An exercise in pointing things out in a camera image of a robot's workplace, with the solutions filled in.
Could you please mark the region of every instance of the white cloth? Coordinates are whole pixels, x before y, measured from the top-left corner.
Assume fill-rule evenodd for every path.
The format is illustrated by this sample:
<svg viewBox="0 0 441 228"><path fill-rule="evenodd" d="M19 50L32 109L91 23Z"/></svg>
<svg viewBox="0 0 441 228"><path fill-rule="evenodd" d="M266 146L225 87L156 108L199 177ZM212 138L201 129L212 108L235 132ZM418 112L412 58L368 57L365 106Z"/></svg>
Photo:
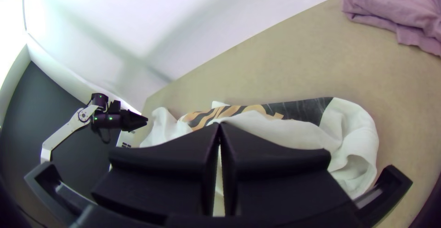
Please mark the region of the white cloth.
<svg viewBox="0 0 441 228"><path fill-rule="evenodd" d="M213 102L212 108L224 105ZM176 120L165 108L154 110L152 118L153 129L140 147L159 145L192 132L187 123ZM328 150L331 153L328 171L352 199L363 194L376 177L379 139L375 123L362 107L352 102L333 98L324 110L319 126L298 120L273 119L257 111L215 119L207 125L221 122L288 148ZM220 161L215 214L216 206L223 206Z"/></svg>

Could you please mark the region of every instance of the tiger print fabric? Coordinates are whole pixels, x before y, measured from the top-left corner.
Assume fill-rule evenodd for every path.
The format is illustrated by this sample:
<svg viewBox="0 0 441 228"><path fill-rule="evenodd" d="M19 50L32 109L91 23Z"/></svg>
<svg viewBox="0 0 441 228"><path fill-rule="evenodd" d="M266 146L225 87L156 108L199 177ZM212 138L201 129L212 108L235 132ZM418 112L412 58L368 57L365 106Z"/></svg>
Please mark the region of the tiger print fabric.
<svg viewBox="0 0 441 228"><path fill-rule="evenodd" d="M322 97L301 101L279 102L250 106L224 106L208 111L193 112L184 115L180 120L188 123L193 131L206 126L211 120L232 117L248 111L258 111L261 114L280 120L299 120L320 125L323 112L332 101L332 97Z"/></svg>

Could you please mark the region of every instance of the pink cloth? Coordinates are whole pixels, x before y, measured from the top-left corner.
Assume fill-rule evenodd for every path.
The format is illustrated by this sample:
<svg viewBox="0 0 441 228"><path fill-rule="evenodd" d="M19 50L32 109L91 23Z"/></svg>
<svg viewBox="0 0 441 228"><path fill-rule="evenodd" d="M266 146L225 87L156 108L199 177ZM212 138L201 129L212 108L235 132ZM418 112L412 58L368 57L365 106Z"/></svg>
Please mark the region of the pink cloth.
<svg viewBox="0 0 441 228"><path fill-rule="evenodd" d="M396 33L398 43L441 57L441 0L343 0L356 23Z"/></svg>

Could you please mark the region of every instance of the beige table surface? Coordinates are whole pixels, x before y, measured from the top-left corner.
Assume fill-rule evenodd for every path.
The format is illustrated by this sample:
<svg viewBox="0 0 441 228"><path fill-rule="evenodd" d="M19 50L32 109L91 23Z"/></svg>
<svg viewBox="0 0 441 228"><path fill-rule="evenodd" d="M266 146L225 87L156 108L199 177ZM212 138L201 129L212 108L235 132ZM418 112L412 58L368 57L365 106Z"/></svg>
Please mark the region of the beige table surface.
<svg viewBox="0 0 441 228"><path fill-rule="evenodd" d="M145 103L175 116L211 101L261 104L339 97L364 107L380 139L379 172L393 164L413 186L379 227L407 227L441 170L441 60L398 45L395 34L351 23L328 0L213 58ZM139 143L153 122L137 132Z"/></svg>

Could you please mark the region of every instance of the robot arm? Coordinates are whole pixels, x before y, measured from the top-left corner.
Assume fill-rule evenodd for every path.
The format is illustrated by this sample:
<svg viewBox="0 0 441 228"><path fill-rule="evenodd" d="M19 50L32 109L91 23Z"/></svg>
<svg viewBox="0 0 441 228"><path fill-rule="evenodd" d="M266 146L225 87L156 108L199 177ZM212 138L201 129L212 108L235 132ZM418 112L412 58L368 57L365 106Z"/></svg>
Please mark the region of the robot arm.
<svg viewBox="0 0 441 228"><path fill-rule="evenodd" d="M79 128L90 123L92 123L94 131L100 128L132 131L147 124L146 117L137 115L130 110L121 110L119 101L114 101L108 106L108 97L101 93L92 94L90 102L92 102L91 105L78 109L68 123L43 142L40 163L51 161L53 149Z"/></svg>

